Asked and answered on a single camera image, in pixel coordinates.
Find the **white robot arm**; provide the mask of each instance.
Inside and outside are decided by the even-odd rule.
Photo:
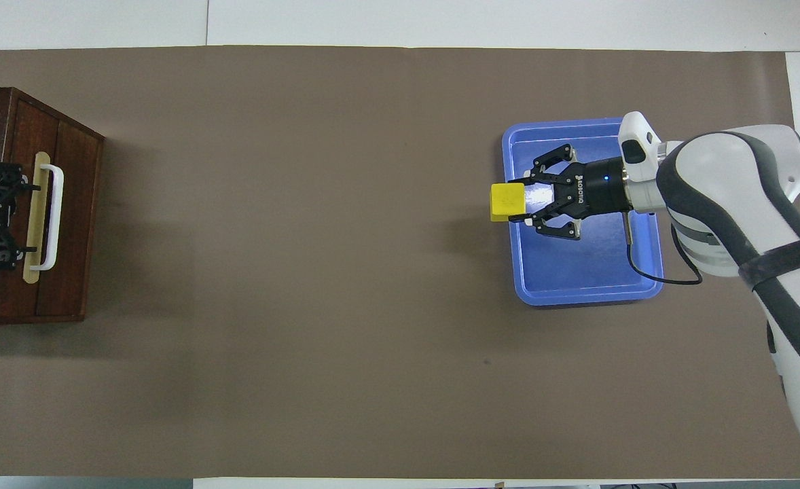
[[[567,145],[537,158],[532,174],[517,181],[552,183],[555,201],[509,220],[578,239],[577,223],[564,230],[547,221],[560,214],[583,219],[666,209],[688,260],[702,272],[740,275],[759,300],[800,432],[800,212],[792,204],[800,192],[800,138],[788,126],[757,125],[663,143],[641,113],[631,112],[618,141],[623,174],[615,171],[615,158],[572,162]],[[543,173],[553,165],[549,158],[570,165],[558,175]]]

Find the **drawer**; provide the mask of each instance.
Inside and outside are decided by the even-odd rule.
[[[35,284],[22,279],[22,260],[15,270],[0,270],[0,325],[78,321],[86,315],[103,142],[95,131],[33,97],[0,88],[0,162],[20,164],[31,177],[35,154],[44,151],[65,172],[56,264],[41,272]],[[28,193],[18,197],[10,227],[20,245],[25,243],[30,201]]]

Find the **brown table surface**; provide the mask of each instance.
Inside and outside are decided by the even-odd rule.
[[[0,86],[108,137],[86,322],[0,328],[0,474],[800,477],[738,279],[525,306],[487,213],[515,123],[791,124],[780,53],[40,50]]]

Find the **blue tray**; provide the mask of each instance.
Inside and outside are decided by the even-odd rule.
[[[506,180],[521,177],[530,170],[533,158],[564,143],[577,150],[581,162],[620,156],[620,121],[607,118],[510,127],[503,135]],[[537,211],[549,201],[549,185],[527,187],[527,211]],[[562,225],[562,221],[555,219],[552,225]],[[663,276],[657,217],[630,213],[630,226],[636,265]],[[509,223],[515,290],[521,300],[531,306],[607,303],[643,300],[663,289],[663,284],[643,278],[627,263],[619,213],[588,217],[581,229],[580,241],[571,241],[539,235],[523,223]]]

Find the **yellow block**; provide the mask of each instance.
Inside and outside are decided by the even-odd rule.
[[[527,211],[523,183],[494,183],[490,186],[490,220],[498,223]]]

